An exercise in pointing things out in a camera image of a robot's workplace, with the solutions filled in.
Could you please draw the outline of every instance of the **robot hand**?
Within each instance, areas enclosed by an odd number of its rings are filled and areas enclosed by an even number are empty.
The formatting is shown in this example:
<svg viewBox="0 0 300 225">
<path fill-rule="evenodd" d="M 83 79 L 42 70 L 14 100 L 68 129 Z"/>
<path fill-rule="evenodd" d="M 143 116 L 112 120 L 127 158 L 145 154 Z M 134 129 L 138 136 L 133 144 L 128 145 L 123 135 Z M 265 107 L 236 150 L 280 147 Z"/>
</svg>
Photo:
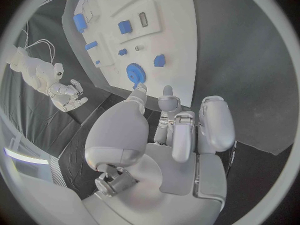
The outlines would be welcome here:
<svg viewBox="0 0 300 225">
<path fill-rule="evenodd" d="M 74 110 L 88 101 L 86 97 L 78 99 L 84 91 L 81 84 L 74 79 L 71 84 L 66 86 L 56 82 L 48 89 L 53 104 L 63 112 Z"/>
</svg>

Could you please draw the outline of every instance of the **blue toggle switch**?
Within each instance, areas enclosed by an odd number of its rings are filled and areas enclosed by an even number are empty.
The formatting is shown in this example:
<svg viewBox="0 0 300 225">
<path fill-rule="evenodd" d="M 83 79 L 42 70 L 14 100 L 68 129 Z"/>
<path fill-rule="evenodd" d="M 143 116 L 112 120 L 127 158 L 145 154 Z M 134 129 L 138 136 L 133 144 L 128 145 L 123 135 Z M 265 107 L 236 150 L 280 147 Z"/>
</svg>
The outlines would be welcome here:
<svg viewBox="0 0 300 225">
<path fill-rule="evenodd" d="M 96 46 L 98 46 L 98 43 L 96 41 L 93 41 L 93 42 L 85 45 L 85 50 L 89 50 L 89 49 L 94 48 Z"/>
<path fill-rule="evenodd" d="M 119 26 L 121 34 L 128 34 L 133 31 L 129 20 L 119 22 L 118 26 Z"/>
<path fill-rule="evenodd" d="M 118 52 L 118 54 L 119 54 L 120 56 L 123 56 L 123 55 L 127 54 L 127 49 L 124 48 L 124 49 L 120 50 L 120 51 Z"/>
<path fill-rule="evenodd" d="M 85 21 L 85 18 L 82 13 L 78 13 L 73 17 L 74 23 L 78 32 L 83 33 L 84 30 L 88 27 Z"/>
<path fill-rule="evenodd" d="M 164 67 L 166 64 L 165 55 L 157 55 L 154 59 L 154 67 Z"/>
</svg>

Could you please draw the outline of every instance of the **humanoid robot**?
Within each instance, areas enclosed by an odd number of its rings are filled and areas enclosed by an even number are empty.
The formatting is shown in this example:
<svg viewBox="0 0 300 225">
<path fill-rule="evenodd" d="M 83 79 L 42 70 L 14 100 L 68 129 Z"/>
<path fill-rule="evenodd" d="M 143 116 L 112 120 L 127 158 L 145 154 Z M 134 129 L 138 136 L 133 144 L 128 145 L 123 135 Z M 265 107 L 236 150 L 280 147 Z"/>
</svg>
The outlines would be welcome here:
<svg viewBox="0 0 300 225">
<path fill-rule="evenodd" d="M 219 96 L 203 100 L 196 146 L 195 113 L 182 111 L 180 99 L 166 86 L 158 99 L 162 113 L 155 143 L 147 144 L 146 93 L 139 83 L 88 134 L 85 159 L 103 172 L 95 180 L 99 199 L 94 207 L 113 211 L 95 213 L 105 224 L 114 223 L 110 216 L 120 217 L 118 224 L 213 224 L 227 194 L 224 167 L 215 153 L 235 142 L 227 103 Z"/>
<path fill-rule="evenodd" d="M 10 68 L 16 72 L 21 72 L 24 81 L 47 96 L 50 96 L 53 104 L 63 112 L 68 112 L 80 107 L 88 99 L 83 97 L 81 84 L 72 79 L 72 85 L 63 85 L 60 79 L 63 77 L 64 68 L 61 63 L 54 66 L 39 58 L 29 57 L 24 48 L 12 46 L 6 62 Z"/>
</svg>

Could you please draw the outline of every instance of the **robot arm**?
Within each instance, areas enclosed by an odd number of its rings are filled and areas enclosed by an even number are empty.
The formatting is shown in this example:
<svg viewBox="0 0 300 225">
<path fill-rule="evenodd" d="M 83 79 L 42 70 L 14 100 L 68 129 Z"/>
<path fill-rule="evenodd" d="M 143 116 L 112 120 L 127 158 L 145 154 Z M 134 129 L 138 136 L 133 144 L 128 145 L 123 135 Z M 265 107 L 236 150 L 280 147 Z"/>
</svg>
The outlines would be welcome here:
<svg viewBox="0 0 300 225">
<path fill-rule="evenodd" d="M 86 97 L 78 99 L 83 94 L 78 81 L 72 79 L 68 86 L 59 82 L 64 74 L 61 63 L 53 66 L 39 58 L 29 57 L 24 48 L 15 46 L 11 48 L 6 62 L 12 70 L 22 73 L 27 84 L 50 96 L 53 104 L 63 112 L 74 110 L 88 101 Z"/>
</svg>

